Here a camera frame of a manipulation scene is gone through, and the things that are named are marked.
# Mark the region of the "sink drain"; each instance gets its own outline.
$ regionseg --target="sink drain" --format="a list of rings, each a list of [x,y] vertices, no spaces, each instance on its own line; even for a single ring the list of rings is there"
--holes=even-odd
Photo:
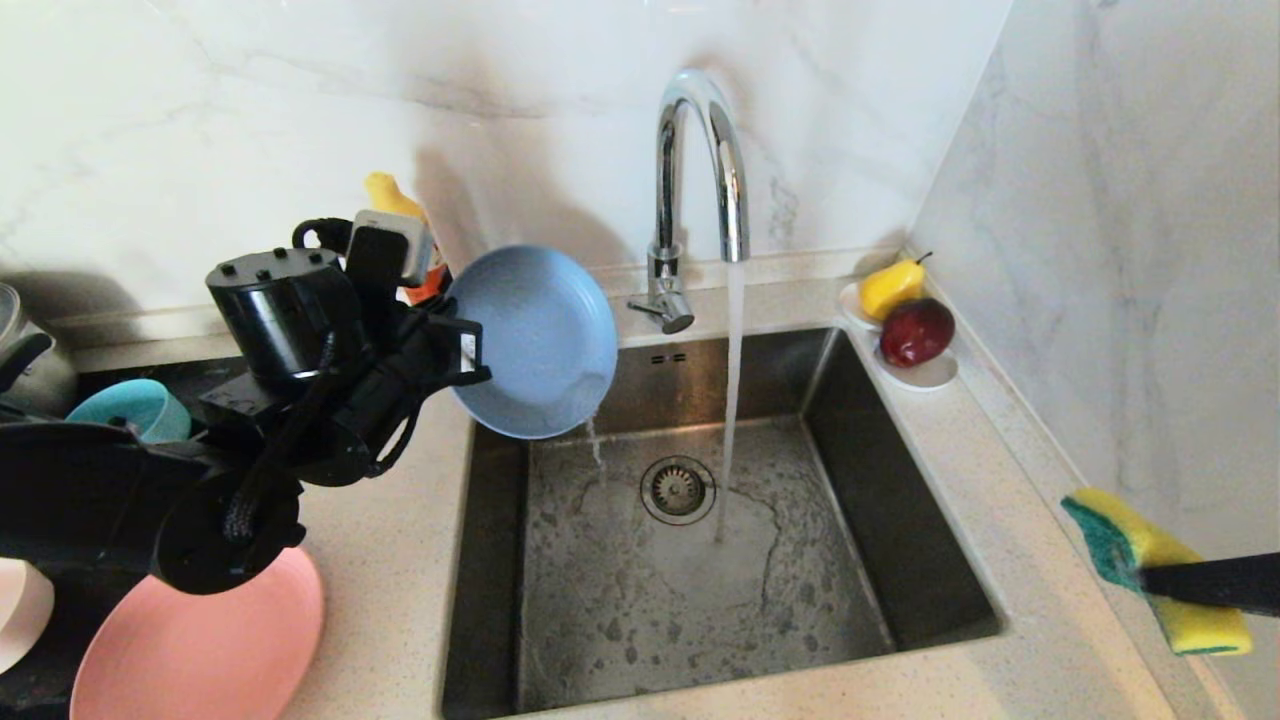
[[[716,480],[692,457],[663,457],[645,470],[640,500],[655,519],[687,525],[705,518],[716,503]]]

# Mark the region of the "pink plate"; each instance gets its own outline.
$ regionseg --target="pink plate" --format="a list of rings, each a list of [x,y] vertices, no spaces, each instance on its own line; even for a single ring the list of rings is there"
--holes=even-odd
[[[297,548],[219,594],[183,594],[148,577],[90,643],[72,720],[274,720],[323,626],[320,574]]]

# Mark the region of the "blue bowl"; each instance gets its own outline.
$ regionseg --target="blue bowl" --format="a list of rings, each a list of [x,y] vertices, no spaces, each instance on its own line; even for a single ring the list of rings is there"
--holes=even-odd
[[[156,380],[125,380],[93,393],[72,410],[67,421],[105,425],[113,418],[124,418],[136,427],[142,442],[177,442],[191,437],[191,414]]]
[[[591,418],[613,384],[618,333],[604,291],[572,258],[515,245],[472,263],[449,296],[458,316],[484,327],[483,361],[493,379],[456,387],[481,424],[541,439]]]

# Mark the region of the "label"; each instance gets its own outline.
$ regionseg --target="label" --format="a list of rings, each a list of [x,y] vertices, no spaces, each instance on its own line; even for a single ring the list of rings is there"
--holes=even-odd
[[[474,373],[476,369],[476,336],[462,333],[458,337],[458,345],[462,346],[461,372]]]

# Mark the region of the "blue plate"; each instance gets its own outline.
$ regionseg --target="blue plate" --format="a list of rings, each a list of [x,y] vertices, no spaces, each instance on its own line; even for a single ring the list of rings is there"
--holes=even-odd
[[[521,439],[566,433],[595,414],[613,383],[618,332],[600,286],[572,258],[516,245],[453,282],[458,316],[484,327],[493,379],[453,392],[476,420]]]

